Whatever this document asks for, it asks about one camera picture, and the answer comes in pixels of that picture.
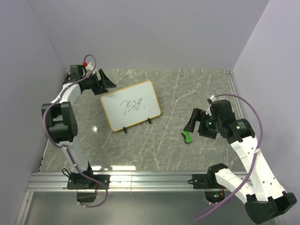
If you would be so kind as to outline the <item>green whiteboard eraser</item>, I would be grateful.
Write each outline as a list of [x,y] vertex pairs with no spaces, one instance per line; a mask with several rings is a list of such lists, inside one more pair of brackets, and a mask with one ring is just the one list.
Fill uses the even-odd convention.
[[187,132],[187,131],[182,131],[182,132],[181,132],[181,135],[183,136],[183,139],[184,139],[184,143],[185,143],[185,144],[189,144],[189,143],[192,142],[192,138],[190,137],[189,132]]

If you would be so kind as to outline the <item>yellow framed whiteboard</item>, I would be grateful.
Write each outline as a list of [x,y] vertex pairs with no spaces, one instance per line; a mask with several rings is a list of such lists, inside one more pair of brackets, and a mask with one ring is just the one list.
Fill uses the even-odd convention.
[[148,121],[161,115],[161,109],[150,80],[100,97],[108,123],[113,132]]

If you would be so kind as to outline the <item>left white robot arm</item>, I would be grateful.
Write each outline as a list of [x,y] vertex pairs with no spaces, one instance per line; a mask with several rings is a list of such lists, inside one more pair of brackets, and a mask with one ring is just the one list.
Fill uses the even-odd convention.
[[72,105],[85,90],[100,95],[115,87],[103,70],[97,70],[92,63],[71,65],[58,96],[41,107],[46,137],[62,150],[70,165],[69,181],[80,188],[92,187],[96,179],[77,140],[78,125]]

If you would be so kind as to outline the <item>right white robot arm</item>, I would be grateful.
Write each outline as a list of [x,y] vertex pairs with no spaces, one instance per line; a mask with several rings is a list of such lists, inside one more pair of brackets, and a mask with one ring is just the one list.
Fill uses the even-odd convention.
[[260,150],[261,138],[256,134],[246,119],[236,119],[230,101],[208,100],[207,110],[193,109],[189,122],[182,131],[185,143],[190,143],[189,134],[199,122],[199,136],[215,139],[217,135],[226,139],[237,153],[247,174],[240,178],[228,166],[219,163],[210,166],[206,175],[201,178],[193,174],[189,183],[195,189],[218,188],[219,192],[208,196],[212,207],[208,212],[201,212],[196,219],[202,219],[215,211],[225,201],[236,196],[244,205],[250,219],[255,224],[285,214],[297,203],[294,193],[287,192],[271,171]]

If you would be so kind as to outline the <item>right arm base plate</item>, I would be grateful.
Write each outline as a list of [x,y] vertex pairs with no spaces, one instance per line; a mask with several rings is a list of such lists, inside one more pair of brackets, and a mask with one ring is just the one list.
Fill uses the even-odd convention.
[[209,175],[208,173],[192,174],[192,178],[187,181],[188,184],[193,186],[193,189],[216,189],[220,188],[217,184],[214,175]]

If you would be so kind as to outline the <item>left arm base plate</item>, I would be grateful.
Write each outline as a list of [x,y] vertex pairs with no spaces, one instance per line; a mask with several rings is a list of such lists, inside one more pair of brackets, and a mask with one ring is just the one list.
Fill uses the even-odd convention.
[[84,189],[108,189],[110,183],[110,175],[108,174],[94,174],[92,175],[94,180],[102,183],[103,185],[98,184],[95,181],[83,177],[79,173],[71,173],[67,189],[69,190],[84,190]]

